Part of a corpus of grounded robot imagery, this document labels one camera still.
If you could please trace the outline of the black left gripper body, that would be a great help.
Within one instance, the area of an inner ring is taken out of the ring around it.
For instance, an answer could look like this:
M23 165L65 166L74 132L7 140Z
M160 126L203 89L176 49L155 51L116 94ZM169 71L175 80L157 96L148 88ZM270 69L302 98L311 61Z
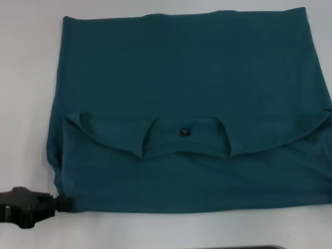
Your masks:
M52 217L52 195L14 187L1 193L1 223L30 229L37 222Z

